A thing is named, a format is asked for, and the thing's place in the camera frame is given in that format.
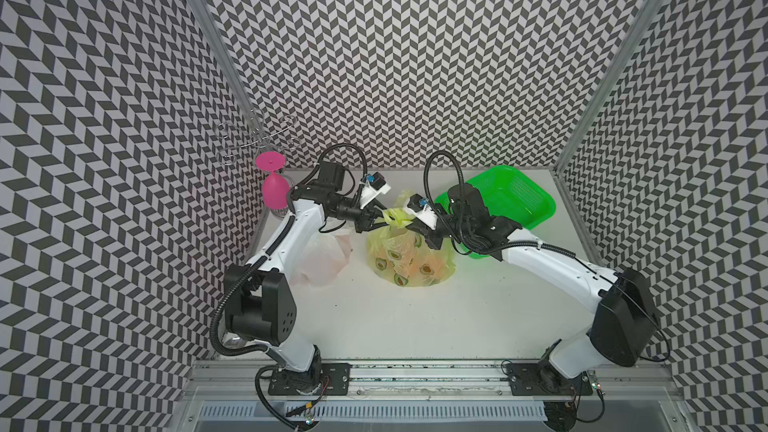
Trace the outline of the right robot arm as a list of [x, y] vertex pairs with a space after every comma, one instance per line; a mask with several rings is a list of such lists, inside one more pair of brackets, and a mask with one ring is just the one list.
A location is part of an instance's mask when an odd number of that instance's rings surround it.
[[475, 187], [461, 183], [442, 206], [414, 194], [406, 202], [414, 219], [409, 229], [438, 248], [453, 239], [470, 252], [521, 266], [577, 300], [592, 313], [592, 323], [559, 339], [535, 362], [505, 367], [515, 395], [565, 396], [583, 383], [583, 375], [603, 365], [632, 367], [659, 331], [659, 314], [645, 277], [590, 264], [575, 253], [542, 241], [519, 222], [493, 215]]

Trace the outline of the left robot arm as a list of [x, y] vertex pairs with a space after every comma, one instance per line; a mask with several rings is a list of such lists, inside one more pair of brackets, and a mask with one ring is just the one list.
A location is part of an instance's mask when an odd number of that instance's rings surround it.
[[224, 295], [210, 325], [211, 345], [222, 356], [264, 352], [296, 373], [317, 368], [319, 350], [291, 336], [297, 304], [290, 280], [304, 252], [329, 218], [352, 223], [358, 233], [375, 230], [390, 190], [384, 176], [364, 170], [352, 192], [342, 192], [347, 169], [321, 161], [288, 195], [288, 213], [266, 246], [225, 272]]

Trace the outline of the white plastic bag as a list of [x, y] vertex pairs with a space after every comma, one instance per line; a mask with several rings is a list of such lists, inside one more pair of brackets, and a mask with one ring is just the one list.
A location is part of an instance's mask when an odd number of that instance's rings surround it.
[[349, 229], [316, 235], [304, 249], [291, 285], [321, 287], [334, 281], [353, 251]]

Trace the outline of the yellow green plastic bag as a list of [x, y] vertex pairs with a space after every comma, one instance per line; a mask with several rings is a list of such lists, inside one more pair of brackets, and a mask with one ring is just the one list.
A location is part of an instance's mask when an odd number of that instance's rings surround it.
[[384, 210], [384, 218], [376, 221], [381, 228], [367, 234], [367, 264], [379, 278], [398, 287], [429, 287], [454, 275], [455, 251], [448, 239], [434, 250], [423, 235], [406, 229], [415, 222], [415, 216], [405, 211], [413, 194], [402, 190], [394, 206]]

